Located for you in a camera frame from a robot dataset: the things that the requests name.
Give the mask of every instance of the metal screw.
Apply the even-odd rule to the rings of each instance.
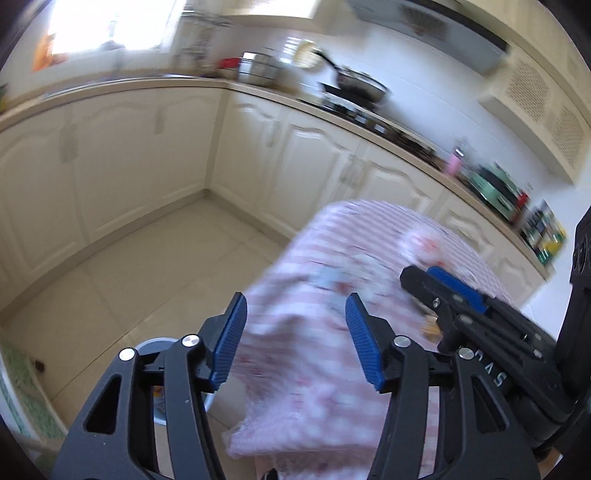
[[[131,360],[133,357],[135,357],[135,350],[132,348],[124,348],[119,352],[119,358],[121,358],[124,362]]]
[[[200,342],[200,338],[197,335],[187,335],[183,338],[184,346],[195,346]]]
[[[394,339],[394,345],[399,346],[400,348],[408,348],[410,343],[410,338],[405,337],[404,335],[398,335]]]
[[[460,348],[458,353],[460,358],[463,358],[464,360],[472,360],[474,358],[474,352],[466,347]]]
[[[466,325],[472,325],[472,323],[474,323],[474,320],[472,320],[468,315],[460,315],[460,321]]]

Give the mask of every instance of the white wall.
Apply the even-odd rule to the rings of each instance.
[[[466,137],[480,162],[497,161],[520,184],[531,183],[534,198],[550,181],[534,153],[477,101],[486,79],[464,64],[418,40],[369,24],[341,12],[331,35],[275,28],[235,27],[224,53],[239,56],[263,47],[281,52],[289,36],[318,42],[337,64],[367,72],[391,90],[385,113],[450,152]],[[335,85],[335,71],[325,63],[301,81]]]
[[[591,151],[587,154],[586,166],[576,186],[556,182],[548,185],[543,193],[556,218],[566,228],[569,238],[554,262],[556,273],[531,298],[527,308],[531,310],[534,320],[556,337],[569,304],[574,231],[591,206]]]

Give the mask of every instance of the cabinet handle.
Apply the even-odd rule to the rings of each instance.
[[[61,129],[60,139],[60,159],[62,163],[78,158],[78,135],[76,124],[66,125]]]
[[[343,171],[340,173],[339,182],[348,184],[349,172],[355,163],[355,154],[349,155],[347,164],[343,167]]]
[[[60,131],[59,148],[60,148],[60,161],[67,163],[68,158],[68,127],[62,127]]]
[[[358,162],[357,159],[355,159],[353,165],[355,166],[355,169],[353,170],[353,174],[351,175],[351,181],[349,183],[349,186],[352,189],[356,189],[359,186],[359,182],[361,181],[361,178],[363,176],[363,162]]]
[[[269,141],[267,142],[267,147],[271,148],[275,142],[277,141],[275,139],[275,137],[277,136],[277,133],[279,132],[279,127],[281,126],[281,122],[279,120],[275,120],[273,122],[273,128],[271,130],[271,135],[269,135]]]
[[[70,126],[70,159],[78,158],[78,126],[72,124]]]
[[[159,106],[158,110],[156,110],[156,123],[154,125],[154,133],[156,135],[164,133],[164,112],[162,111],[161,106]]]

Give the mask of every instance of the frying pan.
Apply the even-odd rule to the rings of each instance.
[[[366,73],[339,67],[319,49],[315,53],[336,70],[336,83],[340,89],[373,103],[379,103],[389,92],[388,88]]]

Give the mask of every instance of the pink bottle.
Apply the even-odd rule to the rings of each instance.
[[[455,177],[460,172],[462,165],[464,165],[464,149],[460,144],[449,156],[449,160],[447,161],[443,173],[449,175],[450,177]]]

